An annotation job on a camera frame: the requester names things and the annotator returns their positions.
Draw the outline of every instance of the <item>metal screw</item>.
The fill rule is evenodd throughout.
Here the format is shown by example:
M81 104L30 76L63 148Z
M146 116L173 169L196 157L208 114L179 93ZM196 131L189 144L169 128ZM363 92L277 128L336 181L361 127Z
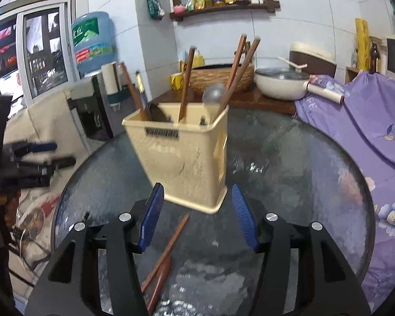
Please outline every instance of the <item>metal screw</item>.
M278 215L274 213L267 213L266 214L266 219L270 222L278 220Z
M75 225L75 231L77 231L77 232L80 232L81 230L84 230L84 229L85 229L85 223L83 223L83 222L78 222Z
M123 213L119 216L119 220L121 222L126 222L129 221L132 218L132 215L130 215L129 213Z
M322 224L320 222L313 222L312 223L312 228L314 230L322 230L323 226L322 226Z

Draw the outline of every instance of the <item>blue gripper pad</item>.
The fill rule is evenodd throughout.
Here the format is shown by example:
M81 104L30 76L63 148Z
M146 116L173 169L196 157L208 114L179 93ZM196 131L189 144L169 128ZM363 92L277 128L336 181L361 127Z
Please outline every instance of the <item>blue gripper pad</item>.
M29 150L31 152L49 152L49 151L55 151L56 149L57 149L57 144L55 142L29 143Z
M250 246L254 251L257 251L259 246L259 242L257 240L257 224L238 184L233 185L232 195L233 206L235 213L237 214L238 223L240 224L240 229L243 232L244 239L248 246Z
M138 247L142 251L145 251L145 249L151 244L155 227L157 227L158 219L160 217L162 205L164 204L164 187L162 184L155 184L154 189L148 198L148 201L149 200L151 200L151 202L140 225Z

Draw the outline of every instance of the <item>purple bedsheet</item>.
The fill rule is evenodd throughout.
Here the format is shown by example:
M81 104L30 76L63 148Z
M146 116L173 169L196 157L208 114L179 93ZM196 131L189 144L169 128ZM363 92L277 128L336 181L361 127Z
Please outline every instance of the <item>purple bedsheet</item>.
M328 81L339 85L328 76L319 76L315 83L328 88ZM312 94L295 105L304 122L345 148L369 186L376 238L362 287L374 311L395 286L395 80L363 71L351 83L337 87L346 94L341 106Z

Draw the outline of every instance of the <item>beige plastic utensil holder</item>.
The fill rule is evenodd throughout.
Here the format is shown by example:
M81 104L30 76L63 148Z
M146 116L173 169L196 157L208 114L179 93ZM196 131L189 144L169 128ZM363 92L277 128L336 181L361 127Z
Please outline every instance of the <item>beige plastic utensil holder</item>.
M158 107L173 123L142 121L139 111L122 122L149 180L164 186L170 202L216 213L227 192L228 107L212 122L218 104L189 103L180 123L180 103ZM209 126L199 125L202 117Z

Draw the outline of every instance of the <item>window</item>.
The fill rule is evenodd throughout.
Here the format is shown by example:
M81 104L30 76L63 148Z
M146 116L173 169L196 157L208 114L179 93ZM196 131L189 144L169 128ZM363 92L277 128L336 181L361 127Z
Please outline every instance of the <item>window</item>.
M25 60L32 98L67 82L59 8L25 16Z
M0 15L0 93L11 115L79 79L70 24L74 0L46 0Z
M23 95L16 75L18 64L16 59L16 19L0 23L0 93L10 93L16 98Z

